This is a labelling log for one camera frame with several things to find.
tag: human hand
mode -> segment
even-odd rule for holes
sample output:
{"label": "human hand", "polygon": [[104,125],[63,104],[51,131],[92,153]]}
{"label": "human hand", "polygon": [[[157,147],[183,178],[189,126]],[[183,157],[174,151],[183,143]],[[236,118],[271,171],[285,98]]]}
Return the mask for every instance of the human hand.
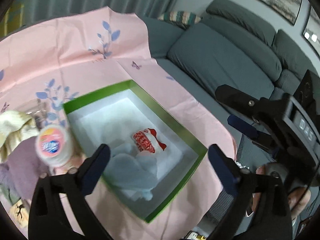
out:
{"label": "human hand", "polygon": [[[266,174],[266,168],[265,166],[261,166],[256,170],[256,174],[259,175],[264,175]],[[291,192],[288,195],[288,203],[290,206],[290,209],[292,209],[297,201],[300,200],[301,196],[304,194],[305,192],[305,188],[300,187],[295,189],[293,192]],[[255,193],[253,194],[253,205],[252,205],[252,211],[255,212],[258,208],[258,204],[259,204],[259,200],[261,197],[261,193]],[[298,203],[298,205],[291,210],[291,219],[295,220],[297,218],[298,215],[300,215],[300,213],[304,210],[304,208],[307,206],[308,202],[310,201],[310,197],[311,197],[311,192],[310,190],[308,190],[306,192],[306,194],[304,195],[304,197],[302,198],[302,200]]]}

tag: sofa cushion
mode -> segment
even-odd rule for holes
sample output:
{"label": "sofa cushion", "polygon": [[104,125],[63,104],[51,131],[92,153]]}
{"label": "sofa cushion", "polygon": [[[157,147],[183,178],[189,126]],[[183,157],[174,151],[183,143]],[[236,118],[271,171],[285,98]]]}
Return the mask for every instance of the sofa cushion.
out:
{"label": "sofa cushion", "polygon": [[201,22],[216,30],[241,49],[273,81],[277,81],[282,71],[281,62],[265,43],[245,28],[223,17],[206,15]]}
{"label": "sofa cushion", "polygon": [[268,76],[243,51],[202,23],[180,37],[168,58],[211,96],[223,84],[255,98],[269,98],[274,89]]}
{"label": "sofa cushion", "polygon": [[293,95],[297,90],[300,84],[299,79],[289,70],[284,69],[281,74],[280,78],[276,82],[276,86],[281,88],[284,92]]}
{"label": "sofa cushion", "polygon": [[249,167],[250,171],[255,172],[260,166],[275,160],[269,153],[254,145],[243,135],[237,153],[237,161],[243,166]]}
{"label": "sofa cushion", "polygon": [[140,17],[147,26],[151,57],[165,58],[171,46],[183,34],[184,30],[164,21],[149,17]]}
{"label": "sofa cushion", "polygon": [[280,100],[283,94],[284,94],[284,91],[281,88],[275,87],[275,89],[271,94],[270,100]]}
{"label": "sofa cushion", "polygon": [[206,12],[224,17],[242,26],[269,47],[276,34],[276,30],[270,23],[230,0],[214,0],[207,7]]}
{"label": "sofa cushion", "polygon": [[271,48],[279,57],[282,68],[290,70],[299,80],[302,80],[307,69],[317,74],[310,59],[283,30],[278,30]]}

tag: red candy wrapper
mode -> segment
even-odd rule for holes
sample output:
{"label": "red candy wrapper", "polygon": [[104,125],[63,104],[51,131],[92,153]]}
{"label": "red candy wrapper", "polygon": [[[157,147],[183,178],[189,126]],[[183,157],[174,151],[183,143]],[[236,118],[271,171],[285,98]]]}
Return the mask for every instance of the red candy wrapper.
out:
{"label": "red candy wrapper", "polygon": [[133,139],[138,147],[142,151],[148,151],[156,153],[158,151],[164,151],[167,147],[164,143],[157,139],[157,132],[155,129],[147,128],[143,131],[139,131],[133,135]]}

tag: black device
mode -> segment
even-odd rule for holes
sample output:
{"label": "black device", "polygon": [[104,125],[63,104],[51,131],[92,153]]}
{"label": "black device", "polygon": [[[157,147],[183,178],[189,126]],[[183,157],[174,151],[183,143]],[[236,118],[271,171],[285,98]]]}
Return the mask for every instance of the black device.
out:
{"label": "black device", "polygon": [[[79,169],[60,176],[40,176],[29,214],[29,240],[112,240],[100,224],[85,196],[92,193],[110,159],[110,149],[102,144]],[[74,232],[61,204],[59,193],[68,197],[72,211],[85,236]]]}
{"label": "black device", "polygon": [[[228,85],[217,88],[216,98],[220,103],[266,128],[269,134],[236,116],[228,118],[231,126],[271,154],[276,163],[267,165],[266,175],[256,175],[239,169],[217,145],[209,148],[212,166],[226,192],[234,196],[231,207],[209,240],[292,239],[288,194],[297,187],[305,187],[307,191],[310,186],[319,186],[320,135],[316,127],[316,124],[319,126],[316,112],[319,85],[320,78],[307,71],[294,96],[285,93],[274,101],[257,100]],[[234,237],[252,193],[257,192],[262,195],[251,225],[246,232]]]}

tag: butterfly print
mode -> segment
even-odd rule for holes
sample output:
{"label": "butterfly print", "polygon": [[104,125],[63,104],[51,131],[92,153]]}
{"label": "butterfly print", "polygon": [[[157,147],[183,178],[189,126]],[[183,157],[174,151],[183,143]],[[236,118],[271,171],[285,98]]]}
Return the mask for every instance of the butterfly print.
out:
{"label": "butterfly print", "polygon": [[134,68],[136,68],[136,69],[138,69],[138,70],[139,70],[140,68],[142,68],[141,65],[138,66],[134,61],[132,62],[131,66],[134,67]]}
{"label": "butterfly print", "polygon": [[0,113],[1,113],[1,114],[4,113],[4,112],[7,110],[8,106],[9,106],[9,105],[7,105],[7,102],[5,102],[5,103],[4,103],[4,106],[2,107]]}

